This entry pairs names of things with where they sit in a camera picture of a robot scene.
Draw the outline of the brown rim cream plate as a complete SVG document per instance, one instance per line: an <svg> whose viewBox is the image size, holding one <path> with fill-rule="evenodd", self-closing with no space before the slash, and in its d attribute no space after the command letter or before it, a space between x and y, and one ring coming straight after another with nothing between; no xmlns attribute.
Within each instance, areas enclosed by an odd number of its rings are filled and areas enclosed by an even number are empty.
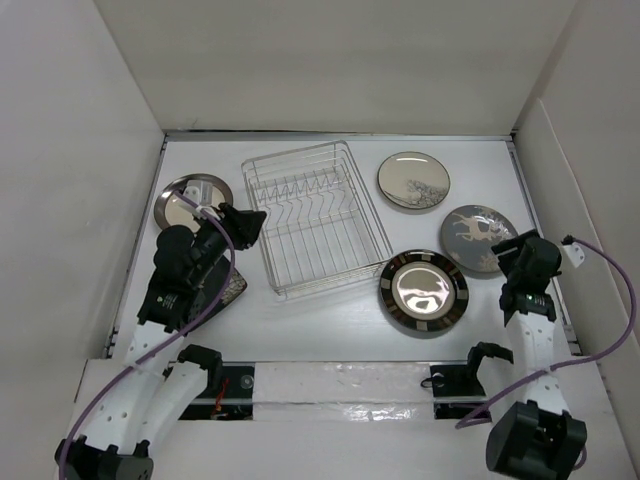
<svg viewBox="0 0 640 480"><path fill-rule="evenodd" d="M183 190L188 180L202 180L212 185L212 200L209 206L201 206L203 209L214 212L214 208L220 203L234 203L232 190L221 178L207 173L192 173L180 177L168 184L162 192L157 196L153 216L156 224L161 230L165 230L171 226L182 225L188 227L192 232L196 233L200 227L192 215L191 207L178 198L175 192L183 195Z"/></svg>

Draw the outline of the black striped rim plate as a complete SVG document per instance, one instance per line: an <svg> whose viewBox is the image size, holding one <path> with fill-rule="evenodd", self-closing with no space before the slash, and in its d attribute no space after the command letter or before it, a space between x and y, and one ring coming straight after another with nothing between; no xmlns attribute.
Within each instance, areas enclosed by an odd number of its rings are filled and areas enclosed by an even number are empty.
<svg viewBox="0 0 640 480"><path fill-rule="evenodd" d="M469 287L459 268L431 250L407 250L382 269L379 296L387 314L418 333L452 328L469 305Z"/></svg>

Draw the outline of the black square floral plate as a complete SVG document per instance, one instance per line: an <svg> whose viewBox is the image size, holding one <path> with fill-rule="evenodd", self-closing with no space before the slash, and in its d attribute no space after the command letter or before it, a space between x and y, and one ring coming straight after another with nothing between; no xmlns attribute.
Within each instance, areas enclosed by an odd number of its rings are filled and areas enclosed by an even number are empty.
<svg viewBox="0 0 640 480"><path fill-rule="evenodd" d="M200 325L206 324L209 320L220 314L247 289L248 284L245 278L236 268L231 270L230 261L226 256L222 256L216 263L215 267L211 270L207 278L204 280L204 283L202 285L201 291L204 294L202 310L207 309L212 304L212 301L219 293L220 288L223 285L223 281L226 279L227 274L230 271L231 277L226 289L224 290L218 303L209 310L208 315L200 322Z"/></svg>

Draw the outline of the grey plate with deer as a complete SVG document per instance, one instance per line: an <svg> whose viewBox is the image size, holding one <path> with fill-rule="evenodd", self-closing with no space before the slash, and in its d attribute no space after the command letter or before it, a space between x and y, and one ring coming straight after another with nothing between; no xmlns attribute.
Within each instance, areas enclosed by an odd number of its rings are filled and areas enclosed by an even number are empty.
<svg viewBox="0 0 640 480"><path fill-rule="evenodd" d="M440 228L446 254L463 268L480 274L500 271L492 247L517 235L506 216L483 205L457 207L445 217Z"/></svg>

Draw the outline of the cream plate with tree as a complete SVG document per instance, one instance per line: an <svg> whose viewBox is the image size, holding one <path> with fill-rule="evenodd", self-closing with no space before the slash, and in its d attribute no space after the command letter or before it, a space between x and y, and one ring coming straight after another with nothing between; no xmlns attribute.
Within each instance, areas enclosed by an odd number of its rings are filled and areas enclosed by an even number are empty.
<svg viewBox="0 0 640 480"><path fill-rule="evenodd" d="M451 189L446 167L435 157L417 151L387 157L377 170L376 180L388 203L415 212L438 206Z"/></svg>

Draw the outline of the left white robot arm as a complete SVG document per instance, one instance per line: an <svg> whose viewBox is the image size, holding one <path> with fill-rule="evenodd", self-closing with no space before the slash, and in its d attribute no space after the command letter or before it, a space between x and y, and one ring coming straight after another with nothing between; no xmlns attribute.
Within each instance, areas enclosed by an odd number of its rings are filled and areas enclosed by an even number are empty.
<svg viewBox="0 0 640 480"><path fill-rule="evenodd" d="M267 215L228 203L188 207L199 228L158 235L124 365L59 444L61 479L150 478L153 450L189 404L225 389L220 352L185 341L220 307L237 252L256 243Z"/></svg>

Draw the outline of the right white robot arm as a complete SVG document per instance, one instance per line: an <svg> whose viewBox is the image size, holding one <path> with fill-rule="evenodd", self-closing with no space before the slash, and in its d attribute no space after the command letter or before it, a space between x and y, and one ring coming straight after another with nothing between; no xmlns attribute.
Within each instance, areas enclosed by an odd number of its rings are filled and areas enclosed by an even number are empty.
<svg viewBox="0 0 640 480"><path fill-rule="evenodd" d="M492 251L505 277L499 307L509 344L477 344L461 371L467 389L488 397L486 466L512 479L566 479L581 460L587 429L551 369L556 308L547 289L561 253L535 230Z"/></svg>

